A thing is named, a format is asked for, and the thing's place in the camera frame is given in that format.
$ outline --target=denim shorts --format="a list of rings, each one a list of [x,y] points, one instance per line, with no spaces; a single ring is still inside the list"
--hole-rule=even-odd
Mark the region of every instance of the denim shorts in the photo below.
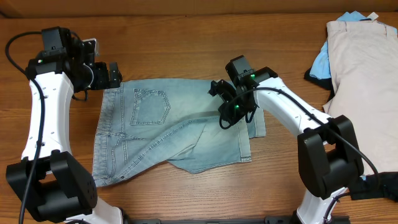
[[[266,134],[263,110],[227,130],[218,123],[220,97],[210,80],[151,79],[104,91],[95,136],[93,177],[111,185],[160,163],[196,174],[250,162],[249,138]]]

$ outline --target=back pocket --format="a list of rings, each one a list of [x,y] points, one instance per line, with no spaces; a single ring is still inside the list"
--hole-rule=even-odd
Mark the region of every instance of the back pocket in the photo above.
[[[130,124],[163,124],[170,108],[164,91],[134,89],[134,107]]]

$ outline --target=wood grain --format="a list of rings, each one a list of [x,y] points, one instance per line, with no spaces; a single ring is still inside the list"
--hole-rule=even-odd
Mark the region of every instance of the wood grain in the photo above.
[[[0,11],[11,18],[87,16],[185,16],[257,13],[386,11],[396,0],[0,0]]]
[[[244,54],[254,68],[275,70],[289,88],[321,109],[328,92],[305,81],[326,39],[325,24],[341,13],[242,16],[89,17],[0,20],[0,45],[14,35],[53,26],[69,27],[82,39],[96,37],[98,61],[117,61],[125,81],[145,78],[228,79],[226,63]],[[379,13],[398,26],[398,14]],[[42,49],[40,36],[23,37],[11,55],[25,67]],[[27,140],[31,97],[26,78],[0,55],[0,223],[16,223],[20,201],[5,180],[6,166],[20,161]],[[70,145],[91,171],[102,92],[72,101]],[[118,185],[99,189],[111,205],[133,218],[262,218],[289,215],[301,203],[295,138],[269,113],[267,136],[251,140],[252,162],[191,175],[162,163]],[[386,199],[342,200],[335,214],[353,223],[396,223],[397,205]],[[29,214],[26,223],[34,223]]]

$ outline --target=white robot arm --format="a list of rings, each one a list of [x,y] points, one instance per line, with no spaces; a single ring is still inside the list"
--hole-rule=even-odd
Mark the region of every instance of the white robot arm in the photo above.
[[[344,116],[331,118],[318,111],[290,91],[270,68],[253,70],[243,56],[230,61],[226,71],[233,88],[224,80],[213,81],[209,94],[219,95],[224,103],[218,108],[220,126],[229,128],[256,108],[275,116],[298,142],[298,170],[307,191],[299,208],[291,217],[267,217],[267,224],[349,223],[330,215],[334,198],[363,173],[361,156],[331,134],[332,130],[358,148],[352,123]],[[336,149],[326,153],[323,145],[336,143]]]
[[[109,65],[108,74],[105,63],[94,62],[98,53],[96,39],[81,41],[60,27],[42,30],[41,34],[45,50],[30,60],[24,72],[32,91],[29,136],[21,162],[7,167],[6,179],[21,199],[23,211],[26,207],[38,222],[128,224],[128,216],[121,209],[97,196],[93,177],[73,158],[69,143],[69,108],[74,93],[119,87],[121,74],[117,64]],[[42,141],[38,147],[40,132]],[[56,180],[39,182],[51,173]]]
[[[94,63],[97,51],[95,39],[81,41],[78,37],[72,38],[68,29],[59,27],[43,30],[41,34],[45,50],[30,60],[24,72],[32,90],[29,137],[21,162],[7,167],[6,179],[38,222],[128,224],[130,220],[121,209],[108,205],[97,196],[93,177],[73,158],[69,145],[71,98],[75,98],[74,93],[79,91],[87,94],[87,90],[119,87],[121,74],[117,65],[110,64],[108,75],[104,63]],[[328,125],[358,147],[350,121],[345,117],[333,119],[311,107],[291,92],[271,69],[263,68],[255,72],[243,56],[233,59],[226,69],[236,90],[222,80],[213,81],[209,91],[213,96],[220,95],[225,101],[219,108],[220,121],[227,121],[229,126],[244,116],[249,121],[247,114],[260,107],[272,113],[297,136],[298,169],[307,191],[303,203],[293,216],[285,219],[286,223],[331,222],[328,207],[333,203],[333,197],[342,194],[346,186],[363,173],[363,165],[358,155],[347,151],[338,142],[337,149],[326,153],[323,145],[336,139],[327,135],[320,123]],[[254,91],[253,88],[268,90]],[[291,98],[271,88],[287,93],[302,108]],[[251,92],[254,94],[247,94],[249,90],[253,90]],[[40,107],[43,102],[45,111],[41,111]],[[319,122],[314,121],[303,108],[310,111]],[[40,115],[43,112],[44,126],[41,129]],[[37,147],[39,130],[43,135],[40,147]],[[38,148],[40,154],[36,159]],[[31,171],[35,173],[32,182],[29,180],[31,176],[27,175]],[[49,173],[56,180],[40,184],[39,180]],[[27,195],[24,193],[26,187],[30,188]],[[281,224],[283,220],[281,217],[267,217],[265,221],[266,224]]]
[[[295,98],[304,108],[311,111],[320,121],[328,123],[330,115],[318,111],[308,103],[303,101],[295,93],[286,87],[282,79],[279,77],[268,78],[260,82],[258,88],[271,87],[284,91],[291,97]],[[259,90],[254,92],[256,104],[263,110],[270,112],[275,116],[294,136],[304,133],[307,128],[316,129],[320,126],[317,122],[305,114],[296,104],[294,104],[286,96],[278,94],[270,90]],[[332,203],[334,197],[346,191],[346,187],[342,187],[334,191],[330,197],[322,199],[316,197],[308,190],[305,191],[302,204],[297,209],[296,216],[302,224],[322,224],[325,220],[327,208]],[[331,215],[328,215],[328,222],[331,221]]]

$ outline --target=wooden table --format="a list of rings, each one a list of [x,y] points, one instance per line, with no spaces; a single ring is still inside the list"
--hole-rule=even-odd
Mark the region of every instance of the wooden table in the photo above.
[[[61,26],[82,39],[96,37],[97,61],[119,64],[125,81],[145,78],[228,79],[226,63],[241,54],[253,68],[275,70],[298,96],[318,109],[329,93],[305,81],[326,39],[326,23],[342,15],[269,14],[241,16],[96,17],[75,19],[2,19],[0,46],[14,35]],[[398,27],[396,12],[380,20]],[[25,67],[42,50],[40,36],[23,37],[11,55]],[[6,166],[21,159],[27,141],[31,95],[28,81],[0,56],[0,223],[17,223],[20,201],[8,186]],[[73,155],[92,170],[94,134],[102,100],[91,91],[88,102],[72,101],[70,145]],[[100,188],[99,196],[124,208],[133,218],[263,218],[290,215],[305,187],[297,170],[295,138],[269,113],[267,136],[251,140],[252,162],[191,175],[162,163],[118,185]],[[335,214],[353,223],[395,223],[397,205],[387,199],[344,198]],[[26,223],[35,223],[29,213]]]

